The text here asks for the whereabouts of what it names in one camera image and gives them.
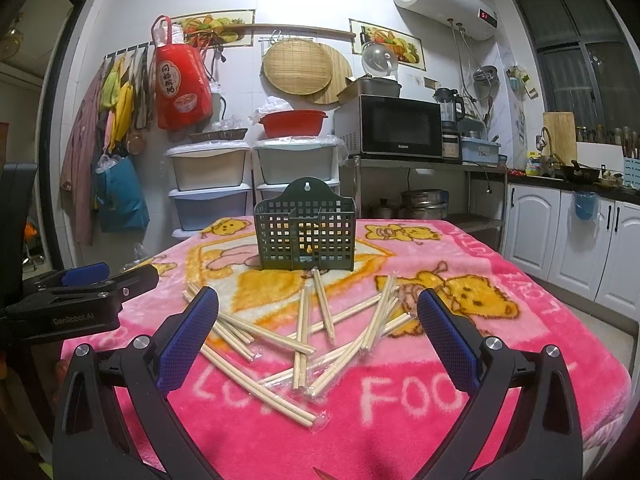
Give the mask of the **green plastic utensil basket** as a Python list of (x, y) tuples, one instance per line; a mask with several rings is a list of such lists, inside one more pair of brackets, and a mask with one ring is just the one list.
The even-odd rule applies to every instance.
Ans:
[(265, 270), (346, 270), (355, 266), (355, 202), (326, 182), (304, 177), (254, 207)]

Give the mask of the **food picture right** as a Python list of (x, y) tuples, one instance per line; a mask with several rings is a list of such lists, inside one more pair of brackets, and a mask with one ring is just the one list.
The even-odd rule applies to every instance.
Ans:
[(416, 36), (388, 27), (368, 22), (349, 20), (349, 29), (355, 35), (352, 42), (352, 53), (361, 54), (363, 47), (369, 42), (382, 44), (393, 51), (399, 64), (417, 70), (426, 70), (422, 41)]

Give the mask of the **white water heater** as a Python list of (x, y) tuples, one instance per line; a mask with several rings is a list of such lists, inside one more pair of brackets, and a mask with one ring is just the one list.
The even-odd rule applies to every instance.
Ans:
[(497, 13), (482, 0), (394, 0), (394, 3), (444, 25), (460, 26), (466, 36), (476, 41), (494, 36), (499, 25)]

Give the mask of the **black microwave oven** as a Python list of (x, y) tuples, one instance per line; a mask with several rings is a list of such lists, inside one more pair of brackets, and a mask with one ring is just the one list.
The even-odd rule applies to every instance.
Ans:
[(435, 103), (358, 96), (335, 110), (333, 122), (350, 156), (442, 157), (442, 121)]

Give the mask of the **red plastic basin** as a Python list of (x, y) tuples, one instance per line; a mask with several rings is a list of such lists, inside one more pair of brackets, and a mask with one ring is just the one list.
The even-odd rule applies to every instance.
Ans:
[(285, 110), (259, 119), (268, 139), (284, 136), (318, 136), (326, 113), (322, 110)]

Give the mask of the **food picture left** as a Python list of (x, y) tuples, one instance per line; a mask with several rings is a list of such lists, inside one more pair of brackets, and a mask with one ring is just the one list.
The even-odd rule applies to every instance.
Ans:
[(254, 10), (222, 10), (175, 16), (184, 42), (198, 49), (251, 47)]

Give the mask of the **metal shelf rack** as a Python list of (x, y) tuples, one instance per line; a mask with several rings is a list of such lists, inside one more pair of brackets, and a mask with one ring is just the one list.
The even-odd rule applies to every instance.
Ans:
[(508, 190), (503, 166), (354, 156), (340, 168), (340, 182), (361, 218), (443, 218), (497, 252), (502, 248)]

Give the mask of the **drawer storage tower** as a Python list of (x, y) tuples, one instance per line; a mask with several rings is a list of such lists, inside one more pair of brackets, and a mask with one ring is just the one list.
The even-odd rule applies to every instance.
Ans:
[(174, 170), (168, 193), (175, 207), (177, 240), (224, 217), (246, 216), (254, 205), (252, 152), (244, 141), (206, 141), (178, 145), (165, 156)]
[(256, 200), (277, 197), (293, 181), (312, 177), (332, 191), (340, 190), (340, 167), (348, 156), (346, 146), (328, 136), (282, 136), (257, 141), (252, 147)]

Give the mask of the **right drawer storage tower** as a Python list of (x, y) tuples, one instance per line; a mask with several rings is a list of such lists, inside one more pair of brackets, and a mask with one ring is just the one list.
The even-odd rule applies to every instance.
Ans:
[(282, 136), (257, 141), (252, 147), (256, 200), (277, 197), (293, 181), (312, 177), (332, 191), (340, 190), (340, 167), (348, 156), (346, 146), (328, 136)]

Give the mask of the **white kitchen cabinets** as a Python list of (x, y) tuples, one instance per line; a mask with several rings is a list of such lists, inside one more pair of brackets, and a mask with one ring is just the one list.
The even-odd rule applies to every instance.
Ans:
[(528, 275), (639, 319), (639, 200), (512, 182), (503, 257)]

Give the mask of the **wooden cutting board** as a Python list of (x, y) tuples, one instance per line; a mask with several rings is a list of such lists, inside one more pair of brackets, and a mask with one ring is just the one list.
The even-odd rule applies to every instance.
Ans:
[(576, 124), (573, 112), (544, 112), (544, 128), (548, 144), (544, 154), (554, 156), (563, 165), (577, 158)]

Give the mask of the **black blender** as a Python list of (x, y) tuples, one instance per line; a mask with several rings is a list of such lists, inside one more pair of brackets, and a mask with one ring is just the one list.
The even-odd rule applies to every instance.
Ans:
[(434, 99), (440, 107), (442, 131), (457, 133), (459, 122), (465, 116), (462, 96), (456, 89), (440, 87), (434, 92)]

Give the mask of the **food picture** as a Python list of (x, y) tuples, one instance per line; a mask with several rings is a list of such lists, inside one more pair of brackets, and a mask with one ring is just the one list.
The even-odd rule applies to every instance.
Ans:
[(416, 36), (388, 27), (368, 22), (349, 20), (349, 29), (355, 35), (352, 42), (352, 53), (361, 54), (363, 47), (369, 42), (382, 44), (393, 51), (399, 64), (417, 70), (426, 70), (422, 41)]
[(198, 49), (251, 47), (254, 10), (222, 10), (175, 16), (184, 42)]

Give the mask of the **blue hanging bag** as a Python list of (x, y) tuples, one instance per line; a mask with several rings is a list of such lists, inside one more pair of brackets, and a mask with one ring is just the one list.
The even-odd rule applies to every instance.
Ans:
[(102, 155), (94, 176), (101, 231), (145, 231), (150, 221), (149, 209), (131, 159)]

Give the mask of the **left drawer storage tower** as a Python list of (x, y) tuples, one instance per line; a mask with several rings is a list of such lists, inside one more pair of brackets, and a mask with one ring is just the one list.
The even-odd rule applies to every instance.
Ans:
[(165, 156), (174, 170), (168, 193), (175, 207), (177, 240), (224, 217), (246, 216), (254, 205), (252, 152), (244, 141), (206, 141), (178, 145)]

